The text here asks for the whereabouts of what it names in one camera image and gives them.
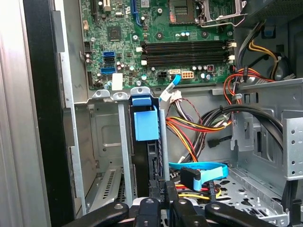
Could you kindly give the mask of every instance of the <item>screw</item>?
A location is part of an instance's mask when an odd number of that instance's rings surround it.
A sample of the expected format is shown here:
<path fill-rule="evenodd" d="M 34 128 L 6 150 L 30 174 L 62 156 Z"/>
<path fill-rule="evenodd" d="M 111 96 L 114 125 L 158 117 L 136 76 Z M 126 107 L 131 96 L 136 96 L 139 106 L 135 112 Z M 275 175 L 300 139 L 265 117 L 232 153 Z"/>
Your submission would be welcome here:
<path fill-rule="evenodd" d="M 219 210 L 219 209 L 220 209 L 220 206 L 217 205 L 217 204 L 212 204 L 211 207 L 212 207 L 214 210 Z"/>
<path fill-rule="evenodd" d="M 119 210 L 119 209 L 122 209 L 123 206 L 122 206 L 120 203 L 118 203 L 118 204 L 116 204 L 116 205 L 114 206 L 114 208 L 115 208 L 116 210 Z"/>
<path fill-rule="evenodd" d="M 186 200 L 179 200 L 179 203 L 185 204 L 185 203 L 186 203 Z"/>
<path fill-rule="evenodd" d="M 148 200 L 146 201 L 146 203 L 153 203 L 153 200 L 152 200 L 152 199 L 148 199 Z"/>

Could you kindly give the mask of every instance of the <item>plastic clip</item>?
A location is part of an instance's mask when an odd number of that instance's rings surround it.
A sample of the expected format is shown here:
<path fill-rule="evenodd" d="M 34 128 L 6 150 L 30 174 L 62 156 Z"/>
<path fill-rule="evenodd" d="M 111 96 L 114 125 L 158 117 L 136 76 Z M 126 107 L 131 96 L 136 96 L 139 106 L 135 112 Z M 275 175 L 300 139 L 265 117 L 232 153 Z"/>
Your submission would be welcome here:
<path fill-rule="evenodd" d="M 232 96 L 233 101 L 236 101 L 238 99 L 242 99 L 242 94 L 235 94 L 234 96 Z"/>

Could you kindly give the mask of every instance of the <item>yellow wire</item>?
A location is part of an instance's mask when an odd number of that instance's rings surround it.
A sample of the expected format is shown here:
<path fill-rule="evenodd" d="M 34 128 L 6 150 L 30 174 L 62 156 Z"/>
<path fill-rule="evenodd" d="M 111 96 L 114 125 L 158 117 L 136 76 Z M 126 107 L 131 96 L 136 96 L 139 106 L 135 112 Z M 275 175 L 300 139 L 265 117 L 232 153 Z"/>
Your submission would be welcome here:
<path fill-rule="evenodd" d="M 216 194 L 216 198 L 218 198 L 221 195 L 221 190 L 219 189 L 219 192 Z M 195 197 L 199 199 L 204 199 L 204 200 L 210 200 L 210 198 L 202 195 L 195 195 L 195 194 L 179 194 L 179 197 Z"/>
<path fill-rule="evenodd" d="M 198 127 L 198 128 L 201 128 L 201 129 L 207 129 L 207 130 L 212 130 L 212 131 L 219 131 L 219 130 L 225 129 L 225 126 L 220 127 L 220 128 L 208 128 L 208 127 L 205 127 L 205 126 L 201 126 L 201 125 L 199 125 L 199 124 L 195 124 L 195 123 L 193 123 L 193 122 L 188 122 L 188 121 L 186 121 L 186 120 L 184 120 L 184 119 L 182 119 L 182 118 L 178 118 L 178 117 L 168 117 L 168 119 L 178 119 L 178 120 L 180 120 L 180 121 L 182 121 L 182 122 L 191 124 L 192 126 L 196 126 L 196 127 Z"/>
<path fill-rule="evenodd" d="M 251 51 L 262 52 L 262 53 L 265 53 L 265 54 L 270 55 L 270 56 L 274 59 L 274 61 L 275 61 L 274 69 L 277 68 L 277 66 L 278 66 L 278 62 L 277 62 L 277 61 L 278 61 L 278 58 L 277 58 L 270 50 L 268 50 L 268 49 L 266 49 L 266 48 L 264 48 L 264 47 L 262 47 L 262 46 L 257 46 L 257 45 L 255 45 L 253 40 L 251 41 L 251 43 L 250 43 L 250 45 L 249 45 L 249 49 L 250 49 Z M 270 75 L 270 78 L 271 78 L 271 79 L 274 79 L 274 78 L 275 78 L 274 72 L 275 72 L 275 70 L 273 70 L 273 71 L 272 71 L 272 74 Z"/>
<path fill-rule="evenodd" d="M 198 160 L 195 158 L 195 156 L 193 155 L 189 145 L 186 143 L 185 138 L 183 137 L 183 135 L 178 131 L 178 129 L 170 122 L 166 122 L 166 124 L 172 128 L 172 130 L 177 134 L 177 136 L 180 138 L 180 140 L 182 141 L 183 145 L 186 147 L 186 149 L 188 150 L 188 152 L 190 153 L 191 157 L 193 158 L 194 162 L 198 162 Z"/>

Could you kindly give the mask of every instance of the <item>ram slot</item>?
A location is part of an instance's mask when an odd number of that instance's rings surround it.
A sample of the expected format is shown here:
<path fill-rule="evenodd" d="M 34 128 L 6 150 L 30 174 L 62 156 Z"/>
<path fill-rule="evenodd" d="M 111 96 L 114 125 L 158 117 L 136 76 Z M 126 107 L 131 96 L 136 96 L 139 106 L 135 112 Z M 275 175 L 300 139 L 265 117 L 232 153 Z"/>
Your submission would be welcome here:
<path fill-rule="evenodd" d="M 200 42 L 177 42 L 177 43 L 142 43 L 145 54 L 157 54 L 167 52 L 200 52 L 222 51 L 226 49 L 225 41 L 200 41 Z"/>
<path fill-rule="evenodd" d="M 168 65 L 215 64 L 224 63 L 227 60 L 227 54 L 179 54 L 175 56 L 148 56 L 146 58 L 148 67 Z"/>

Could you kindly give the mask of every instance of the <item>black clamp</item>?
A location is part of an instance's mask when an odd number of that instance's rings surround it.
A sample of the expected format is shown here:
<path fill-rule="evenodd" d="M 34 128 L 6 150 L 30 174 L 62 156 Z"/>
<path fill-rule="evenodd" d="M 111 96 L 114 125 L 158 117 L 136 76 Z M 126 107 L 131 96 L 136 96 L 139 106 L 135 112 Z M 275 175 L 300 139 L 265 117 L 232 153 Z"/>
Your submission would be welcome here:
<path fill-rule="evenodd" d="M 243 70 L 243 80 L 244 80 L 244 83 L 247 82 L 247 79 L 248 79 L 248 66 L 245 65 L 244 66 L 244 70 Z"/>

